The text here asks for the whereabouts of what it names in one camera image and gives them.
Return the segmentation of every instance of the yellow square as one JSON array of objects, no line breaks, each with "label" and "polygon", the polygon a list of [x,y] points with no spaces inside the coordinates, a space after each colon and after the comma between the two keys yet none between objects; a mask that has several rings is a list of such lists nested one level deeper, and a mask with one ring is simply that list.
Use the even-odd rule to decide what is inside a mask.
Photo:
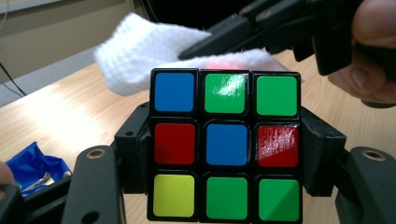
[{"label": "yellow square", "polygon": [[194,214],[194,177],[156,175],[153,212],[157,217],[192,217]]}]

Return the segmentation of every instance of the wall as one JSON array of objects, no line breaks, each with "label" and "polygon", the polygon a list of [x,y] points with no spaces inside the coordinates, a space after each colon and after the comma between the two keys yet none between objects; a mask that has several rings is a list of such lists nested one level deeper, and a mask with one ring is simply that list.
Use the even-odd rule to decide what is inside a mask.
[{"label": "wall", "polygon": [[[13,78],[23,76],[103,43],[132,10],[125,0],[63,0],[8,12],[0,62]],[[0,83],[6,81],[0,71]]]}]

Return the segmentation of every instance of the blue plastic bag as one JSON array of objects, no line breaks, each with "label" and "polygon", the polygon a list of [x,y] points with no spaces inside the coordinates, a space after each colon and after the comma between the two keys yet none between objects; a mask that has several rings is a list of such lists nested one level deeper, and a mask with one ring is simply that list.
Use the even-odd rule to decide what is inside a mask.
[{"label": "blue plastic bag", "polygon": [[16,183],[21,185],[23,196],[71,175],[64,160],[44,155],[37,142],[33,142],[6,164],[14,174]]}]

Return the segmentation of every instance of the green square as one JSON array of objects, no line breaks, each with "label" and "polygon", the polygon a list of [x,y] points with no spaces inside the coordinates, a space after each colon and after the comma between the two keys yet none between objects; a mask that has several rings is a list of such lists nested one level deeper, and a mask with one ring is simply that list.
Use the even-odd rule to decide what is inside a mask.
[{"label": "green square", "polygon": [[245,111],[246,79],[238,74],[208,74],[205,77],[205,111],[240,114]]},{"label": "green square", "polygon": [[248,217],[248,181],[243,177],[210,177],[206,183],[206,215],[213,219]]},{"label": "green square", "polygon": [[263,221],[296,221],[300,188],[295,180],[263,179],[259,184],[259,216]]},{"label": "green square", "polygon": [[192,217],[194,214],[194,177],[156,175],[153,213],[157,217]]},{"label": "green square", "polygon": [[297,114],[297,79],[285,76],[257,78],[257,113],[262,116]]}]

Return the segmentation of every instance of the red square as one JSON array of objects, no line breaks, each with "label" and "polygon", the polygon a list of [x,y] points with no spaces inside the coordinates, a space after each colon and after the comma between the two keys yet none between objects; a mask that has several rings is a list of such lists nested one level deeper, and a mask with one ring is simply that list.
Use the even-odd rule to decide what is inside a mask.
[{"label": "red square", "polygon": [[262,167],[298,165],[298,129],[293,126],[261,126],[258,130],[257,159]]},{"label": "red square", "polygon": [[155,126],[154,160],[158,164],[190,165],[195,157],[195,127],[189,123]]}]

